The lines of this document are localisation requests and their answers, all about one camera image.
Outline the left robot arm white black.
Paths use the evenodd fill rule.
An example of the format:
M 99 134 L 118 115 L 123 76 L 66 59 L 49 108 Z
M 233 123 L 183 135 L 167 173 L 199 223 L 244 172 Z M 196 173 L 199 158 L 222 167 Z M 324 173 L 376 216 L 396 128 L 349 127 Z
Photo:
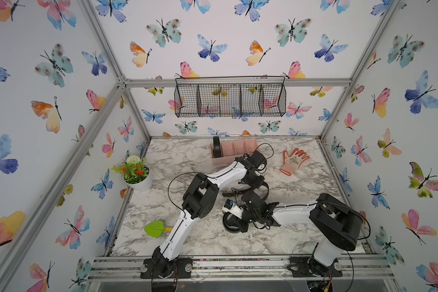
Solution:
M 152 259 L 156 262 L 174 261 L 180 255 L 183 243 L 194 224 L 207 216 L 214 207 L 219 192 L 236 182 L 247 184 L 252 190 L 259 188 L 264 182 L 264 177 L 258 170 L 266 165 L 264 155 L 255 151 L 250 155 L 244 154 L 235 158 L 231 165 L 213 174 L 197 173 L 183 195 L 180 216 L 173 231 L 165 242 L 154 250 Z

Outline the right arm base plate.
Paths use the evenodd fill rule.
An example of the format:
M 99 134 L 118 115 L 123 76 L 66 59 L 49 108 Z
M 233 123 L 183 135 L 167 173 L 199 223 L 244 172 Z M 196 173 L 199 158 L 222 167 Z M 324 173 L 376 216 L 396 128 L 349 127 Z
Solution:
M 342 277 L 342 266 L 337 259 L 330 266 L 325 266 L 312 256 L 296 256 L 289 258 L 287 270 L 293 277 Z

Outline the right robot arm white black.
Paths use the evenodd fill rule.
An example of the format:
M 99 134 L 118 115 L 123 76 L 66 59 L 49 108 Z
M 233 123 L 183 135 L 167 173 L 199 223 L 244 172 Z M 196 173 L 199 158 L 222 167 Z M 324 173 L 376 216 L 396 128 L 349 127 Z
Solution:
M 249 225 L 260 228 L 313 224 L 323 234 L 312 253 L 311 263 L 328 268 L 345 251 L 354 251 L 364 217 L 328 193 L 308 203 L 267 203 L 253 191 L 242 195 L 242 203 L 226 200 L 223 226 L 232 233 L 246 233 Z

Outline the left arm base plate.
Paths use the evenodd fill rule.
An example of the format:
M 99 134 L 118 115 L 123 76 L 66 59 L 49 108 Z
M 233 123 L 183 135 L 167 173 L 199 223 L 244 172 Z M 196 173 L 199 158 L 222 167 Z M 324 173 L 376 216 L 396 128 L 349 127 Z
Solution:
M 176 277 L 189 279 L 193 270 L 193 260 L 189 257 L 178 257 L 169 260 L 159 248 L 155 249 L 149 259 L 145 259 L 141 268 L 141 279 L 165 279 Z

